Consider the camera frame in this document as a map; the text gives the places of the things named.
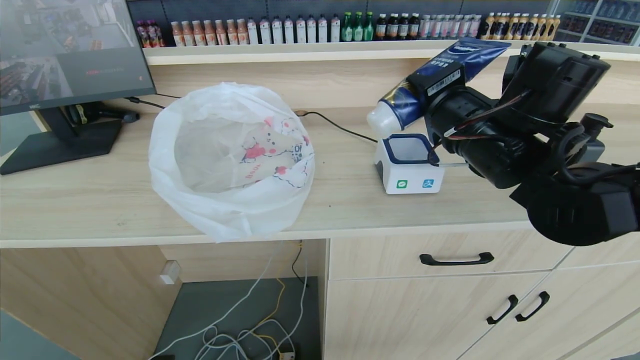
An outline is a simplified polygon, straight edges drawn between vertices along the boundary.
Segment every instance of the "white plastic bag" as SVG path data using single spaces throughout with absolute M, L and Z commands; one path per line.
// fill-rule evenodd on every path
M 216 242 L 293 225 L 314 150 L 300 119 L 261 86 L 222 83 L 167 106 L 149 145 L 153 189 Z

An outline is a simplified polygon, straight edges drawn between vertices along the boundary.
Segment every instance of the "monitor screen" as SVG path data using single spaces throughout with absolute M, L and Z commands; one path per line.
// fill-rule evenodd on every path
M 125 0 L 2 0 L 0 115 L 154 93 Z

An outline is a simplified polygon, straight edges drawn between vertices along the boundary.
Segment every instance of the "computer monitor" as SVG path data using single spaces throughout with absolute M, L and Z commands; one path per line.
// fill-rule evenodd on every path
M 2 0 L 0 115 L 38 111 L 0 174 L 107 154 L 122 121 L 72 126 L 71 106 L 155 94 L 125 0 Z

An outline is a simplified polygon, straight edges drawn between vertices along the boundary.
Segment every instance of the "black handle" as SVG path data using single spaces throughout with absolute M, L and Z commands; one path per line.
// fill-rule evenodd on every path
M 536 309 L 529 314 L 528 316 L 522 316 L 522 314 L 517 314 L 516 315 L 516 321 L 517 322 L 525 322 L 528 319 L 530 319 L 532 316 L 534 316 L 540 309 L 542 309 L 542 307 L 549 302 L 549 293 L 547 293 L 546 291 L 543 291 L 540 293 L 540 305 L 538 305 L 538 307 L 536 307 Z
M 505 311 L 504 314 L 500 315 L 498 319 L 494 319 L 492 316 L 489 316 L 486 319 L 486 322 L 489 325 L 495 325 L 499 323 L 500 320 L 504 319 L 504 317 L 507 316 L 507 314 L 510 313 L 511 310 L 513 310 L 518 305 L 518 297 L 516 295 L 509 295 L 507 299 L 509 300 L 509 309 L 507 309 L 507 311 Z
M 488 263 L 492 262 L 493 259 L 495 259 L 493 257 L 493 255 L 491 255 L 490 252 L 481 252 L 480 254 L 478 254 L 478 256 L 480 257 L 480 260 L 441 262 L 441 261 L 437 261 L 436 259 L 434 259 L 433 256 L 431 256 L 431 254 L 421 254 L 420 255 L 420 262 L 422 262 L 425 265 L 429 265 L 429 266 L 458 266 L 458 265 L 482 265 L 482 264 L 488 264 Z

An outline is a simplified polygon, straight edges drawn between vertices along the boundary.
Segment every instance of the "toothpaste tube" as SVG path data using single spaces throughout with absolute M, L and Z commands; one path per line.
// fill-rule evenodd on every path
M 508 42 L 462 38 L 415 73 L 429 76 L 456 61 L 465 67 L 465 81 L 469 82 L 510 45 Z M 404 78 L 378 101 L 376 108 L 367 115 L 367 122 L 379 138 L 388 138 L 423 116 L 418 98 L 419 95 Z

